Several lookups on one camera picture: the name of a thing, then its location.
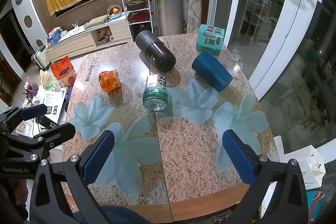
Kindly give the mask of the orange patterned plastic cup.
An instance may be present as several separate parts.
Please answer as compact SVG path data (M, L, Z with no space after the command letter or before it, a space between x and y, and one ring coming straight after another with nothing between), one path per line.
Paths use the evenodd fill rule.
M117 70L101 72L98 75L98 82L101 90L107 93L121 87L120 77Z

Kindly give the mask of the clear cup green band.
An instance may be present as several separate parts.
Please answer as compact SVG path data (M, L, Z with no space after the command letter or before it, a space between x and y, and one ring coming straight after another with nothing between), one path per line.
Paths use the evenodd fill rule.
M142 96L143 106L151 111L162 111L167 108L167 79L160 74L149 75Z

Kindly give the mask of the white paper bag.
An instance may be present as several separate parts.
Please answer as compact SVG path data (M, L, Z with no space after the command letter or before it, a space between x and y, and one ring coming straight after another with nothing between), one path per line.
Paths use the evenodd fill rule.
M321 154L312 146L285 153L281 136L274 137L280 162L288 162L295 159L299 163L306 190L320 188L323 176L326 173L324 160Z

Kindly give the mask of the orange tissue pack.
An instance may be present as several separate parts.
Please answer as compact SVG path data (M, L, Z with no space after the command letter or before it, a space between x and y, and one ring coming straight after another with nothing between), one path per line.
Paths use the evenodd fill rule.
M53 75L56 77L57 80L62 79L67 73L72 71L74 68L69 57L63 57L60 61L52 64L50 66Z

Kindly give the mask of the white tv cabinet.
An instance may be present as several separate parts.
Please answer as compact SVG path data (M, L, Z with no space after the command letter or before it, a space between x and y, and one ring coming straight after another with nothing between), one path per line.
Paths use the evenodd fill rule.
M101 30L111 32L108 40L104 43L98 42ZM87 29L81 26L76 33L71 36L66 35L55 46L46 50L46 55L51 62L55 62L66 56L75 57L128 42L131 42L130 29L126 16L122 13L119 18L112 19L100 25Z

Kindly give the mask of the green folded cushion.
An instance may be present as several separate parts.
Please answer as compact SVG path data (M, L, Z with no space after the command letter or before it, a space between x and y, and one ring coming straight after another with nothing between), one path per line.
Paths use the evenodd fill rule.
M91 19L89 22L87 22L87 23L84 25L84 29L86 30L86 29L88 29L88 28L91 28L91 27L94 27L94 26L103 24L103 23L105 23L108 19L109 19L109 16L108 16L108 15L102 15L102 16L99 16L99 17L97 17L97 18L93 18L93 19Z

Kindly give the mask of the fruit bowl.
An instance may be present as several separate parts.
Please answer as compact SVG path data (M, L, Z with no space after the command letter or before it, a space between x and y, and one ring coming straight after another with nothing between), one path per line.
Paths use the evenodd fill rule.
M111 5L107 9L107 14L111 19L117 19L122 15L122 8L119 5Z

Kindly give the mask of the dark blue tumbler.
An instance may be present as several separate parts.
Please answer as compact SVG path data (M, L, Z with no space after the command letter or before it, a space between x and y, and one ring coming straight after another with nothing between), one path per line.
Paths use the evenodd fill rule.
M192 69L217 92L222 92L233 77L209 52L200 53L192 63Z

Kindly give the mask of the white metal shelf rack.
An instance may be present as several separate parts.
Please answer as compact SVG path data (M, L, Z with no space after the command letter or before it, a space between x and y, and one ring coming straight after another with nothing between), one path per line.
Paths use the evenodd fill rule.
M126 22L130 30L132 41L143 30L154 32L151 0L121 0L125 12Z

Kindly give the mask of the teal cardboard box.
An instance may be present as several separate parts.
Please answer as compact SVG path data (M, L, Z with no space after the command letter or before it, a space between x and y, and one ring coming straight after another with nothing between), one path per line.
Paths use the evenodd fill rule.
M197 51L207 51L214 56L219 56L224 42L224 35L225 30L222 28L201 24L196 42Z

